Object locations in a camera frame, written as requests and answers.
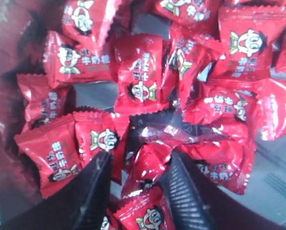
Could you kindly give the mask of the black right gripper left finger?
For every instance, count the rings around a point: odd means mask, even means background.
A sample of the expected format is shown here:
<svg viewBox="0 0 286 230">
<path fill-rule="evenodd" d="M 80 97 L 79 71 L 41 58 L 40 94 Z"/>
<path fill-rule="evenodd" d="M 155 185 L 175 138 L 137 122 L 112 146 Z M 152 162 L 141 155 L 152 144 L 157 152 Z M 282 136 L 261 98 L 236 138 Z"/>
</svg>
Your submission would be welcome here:
<svg viewBox="0 0 286 230">
<path fill-rule="evenodd" d="M 66 186 L 0 224 L 0 230 L 99 230 L 110 196 L 112 155 L 100 151 Z"/>
</svg>

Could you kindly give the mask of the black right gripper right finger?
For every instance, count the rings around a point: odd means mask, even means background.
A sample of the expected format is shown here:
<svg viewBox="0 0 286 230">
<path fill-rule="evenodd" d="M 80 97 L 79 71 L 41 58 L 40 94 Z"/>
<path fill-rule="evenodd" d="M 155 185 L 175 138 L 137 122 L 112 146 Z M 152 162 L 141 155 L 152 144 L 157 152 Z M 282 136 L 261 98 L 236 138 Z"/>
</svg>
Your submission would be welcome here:
<svg viewBox="0 0 286 230">
<path fill-rule="evenodd" d="M 172 151 L 160 185 L 178 230 L 282 230 L 220 190 L 181 151 Z"/>
</svg>

